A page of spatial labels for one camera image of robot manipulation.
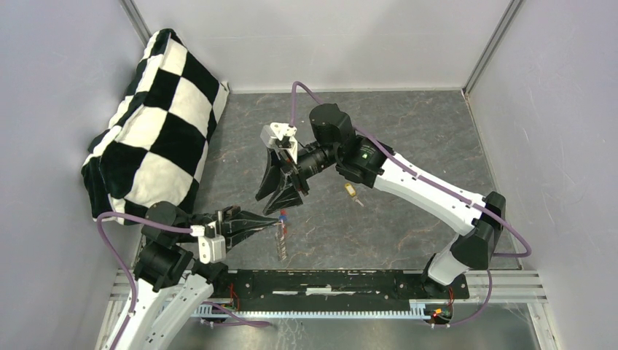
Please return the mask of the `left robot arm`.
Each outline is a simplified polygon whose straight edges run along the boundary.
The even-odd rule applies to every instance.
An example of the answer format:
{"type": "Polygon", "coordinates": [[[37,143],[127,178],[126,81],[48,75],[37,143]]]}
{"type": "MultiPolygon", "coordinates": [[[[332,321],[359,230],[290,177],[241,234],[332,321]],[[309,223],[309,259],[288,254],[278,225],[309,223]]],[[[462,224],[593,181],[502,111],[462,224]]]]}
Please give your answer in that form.
{"type": "Polygon", "coordinates": [[[105,349],[166,349],[202,305],[232,318],[233,325],[266,327],[237,315],[238,283],[224,264],[227,253],[253,234],[281,221],[228,206],[212,214],[188,214],[159,202],[145,217],[105,212],[97,218],[140,223],[145,245],[133,269],[121,265],[130,291],[105,349]]]}

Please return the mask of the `red key tag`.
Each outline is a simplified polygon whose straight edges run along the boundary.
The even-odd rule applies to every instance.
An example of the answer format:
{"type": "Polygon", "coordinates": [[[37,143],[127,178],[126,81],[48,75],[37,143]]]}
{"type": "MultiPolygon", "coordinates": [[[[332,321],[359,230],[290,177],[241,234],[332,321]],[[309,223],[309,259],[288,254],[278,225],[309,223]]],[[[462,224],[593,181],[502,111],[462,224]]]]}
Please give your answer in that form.
{"type": "MultiPolygon", "coordinates": [[[[279,215],[279,216],[281,216],[281,215],[285,215],[285,216],[287,216],[287,212],[286,212],[286,210],[285,210],[285,209],[281,209],[281,210],[280,210],[280,215],[279,215]]],[[[283,235],[283,237],[285,237],[285,236],[286,236],[286,234],[287,234],[287,232],[288,232],[288,230],[287,230],[287,222],[288,222],[288,221],[287,221],[287,222],[281,222],[281,221],[279,220],[279,222],[281,223],[281,232],[282,232],[282,235],[283,235]]]]}

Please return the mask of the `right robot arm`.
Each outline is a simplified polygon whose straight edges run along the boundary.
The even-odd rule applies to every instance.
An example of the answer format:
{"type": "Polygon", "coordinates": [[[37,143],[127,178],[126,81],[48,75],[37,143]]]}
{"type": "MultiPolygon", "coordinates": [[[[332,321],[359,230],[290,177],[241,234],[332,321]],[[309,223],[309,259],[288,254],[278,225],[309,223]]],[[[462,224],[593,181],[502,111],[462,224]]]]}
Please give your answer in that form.
{"type": "Polygon", "coordinates": [[[263,127],[268,161],[256,199],[267,199],[265,215],[302,205],[309,178],[334,166],[348,182],[402,198],[454,230],[455,238],[425,267],[421,289],[426,295],[438,298],[455,277],[488,269],[503,230],[504,196],[469,192],[423,171],[354,128],[337,104],[312,109],[310,125],[315,140],[304,147],[295,138],[297,129],[288,123],[263,127]]]}

